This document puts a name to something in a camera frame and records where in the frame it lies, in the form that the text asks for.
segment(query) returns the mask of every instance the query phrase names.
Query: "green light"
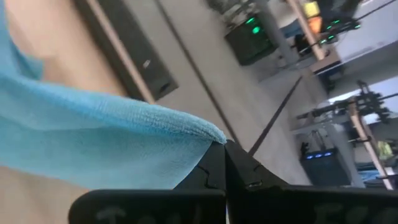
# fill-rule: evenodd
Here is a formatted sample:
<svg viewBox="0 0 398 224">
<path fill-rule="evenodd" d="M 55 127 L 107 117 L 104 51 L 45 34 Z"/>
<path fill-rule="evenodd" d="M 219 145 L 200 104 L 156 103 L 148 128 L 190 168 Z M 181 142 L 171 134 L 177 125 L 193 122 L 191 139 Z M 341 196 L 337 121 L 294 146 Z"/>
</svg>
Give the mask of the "green light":
<svg viewBox="0 0 398 224">
<path fill-rule="evenodd" d="M 249 19 L 248 21 L 246 21 L 246 24 L 249 24 L 251 22 L 254 22 L 254 18 Z"/>
<path fill-rule="evenodd" d="M 253 34 L 257 34 L 258 32 L 260 32 L 260 27 L 253 28 L 251 32 L 253 32 Z"/>
</svg>

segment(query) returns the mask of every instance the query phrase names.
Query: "blue microfiber cloth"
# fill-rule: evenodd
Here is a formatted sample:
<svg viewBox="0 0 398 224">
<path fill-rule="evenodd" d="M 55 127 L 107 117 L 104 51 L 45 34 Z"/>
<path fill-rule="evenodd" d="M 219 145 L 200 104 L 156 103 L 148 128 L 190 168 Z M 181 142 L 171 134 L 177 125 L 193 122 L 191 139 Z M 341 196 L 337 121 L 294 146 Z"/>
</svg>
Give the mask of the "blue microfiber cloth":
<svg viewBox="0 0 398 224">
<path fill-rule="evenodd" d="M 0 165 L 90 189 L 172 189 L 213 141 L 213 124 L 161 106 L 43 83 L 0 1 Z"/>
</svg>

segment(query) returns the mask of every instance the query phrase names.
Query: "tan wall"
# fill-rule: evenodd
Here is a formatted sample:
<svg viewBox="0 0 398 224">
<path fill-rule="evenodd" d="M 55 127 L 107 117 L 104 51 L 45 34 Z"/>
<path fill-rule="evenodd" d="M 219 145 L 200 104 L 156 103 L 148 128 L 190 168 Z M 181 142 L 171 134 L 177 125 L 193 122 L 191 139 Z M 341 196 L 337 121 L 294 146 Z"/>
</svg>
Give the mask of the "tan wall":
<svg viewBox="0 0 398 224">
<path fill-rule="evenodd" d="M 6 0 L 18 46 L 45 62 L 45 81 L 124 95 L 69 0 Z M 0 220 L 15 224 L 67 223 L 71 203 L 85 189 L 0 167 Z"/>
</svg>

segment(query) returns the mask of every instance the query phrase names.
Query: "black wall panel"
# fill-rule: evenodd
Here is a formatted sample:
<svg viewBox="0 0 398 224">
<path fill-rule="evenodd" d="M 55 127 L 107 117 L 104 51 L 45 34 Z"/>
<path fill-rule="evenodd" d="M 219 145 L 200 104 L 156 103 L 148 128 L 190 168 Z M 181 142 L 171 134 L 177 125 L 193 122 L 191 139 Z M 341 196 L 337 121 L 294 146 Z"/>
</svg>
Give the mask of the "black wall panel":
<svg viewBox="0 0 398 224">
<path fill-rule="evenodd" d="M 101 24 L 97 20 L 90 5 L 85 0 L 73 0 L 83 18 L 92 38 L 104 53 L 114 73 L 131 98 L 143 100 L 143 97 L 124 66 L 116 49 L 108 39 Z M 155 100 L 165 96 L 177 88 L 167 67 L 163 64 L 157 52 L 134 18 L 131 10 L 123 0 L 97 0 L 102 10 L 111 22 L 119 39 L 123 43 L 134 65 L 146 82 Z"/>
</svg>

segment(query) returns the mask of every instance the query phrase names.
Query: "black plastic object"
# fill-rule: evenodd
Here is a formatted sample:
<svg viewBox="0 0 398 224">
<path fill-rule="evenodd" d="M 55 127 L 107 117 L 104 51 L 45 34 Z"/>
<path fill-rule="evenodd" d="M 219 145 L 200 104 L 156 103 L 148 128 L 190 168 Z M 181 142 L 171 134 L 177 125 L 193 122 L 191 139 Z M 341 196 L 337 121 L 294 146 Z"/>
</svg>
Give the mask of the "black plastic object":
<svg viewBox="0 0 398 224">
<path fill-rule="evenodd" d="M 348 168 L 337 149 L 306 153 L 301 164 L 314 186 L 351 185 Z"/>
<path fill-rule="evenodd" d="M 73 0 L 73 2 L 93 40 L 106 57 L 127 94 L 131 98 L 144 100 L 127 66 L 110 41 L 88 1 Z M 153 48 L 150 40 L 143 33 L 131 8 L 123 0 L 94 0 L 93 2 L 99 5 L 99 8 L 110 21 L 112 28 L 123 43 L 129 59 L 142 75 L 155 100 L 176 89 L 177 83 Z"/>
<path fill-rule="evenodd" d="M 231 141 L 212 144 L 174 190 L 90 192 L 69 222 L 225 223 L 226 206 L 231 224 L 398 223 L 395 191 L 289 185 Z"/>
<path fill-rule="evenodd" d="M 73 203 L 70 223 L 225 223 L 222 190 L 97 190 Z"/>
<path fill-rule="evenodd" d="M 253 64 L 277 49 L 263 27 L 255 14 L 246 22 L 232 28 L 225 36 L 239 64 Z"/>
</svg>

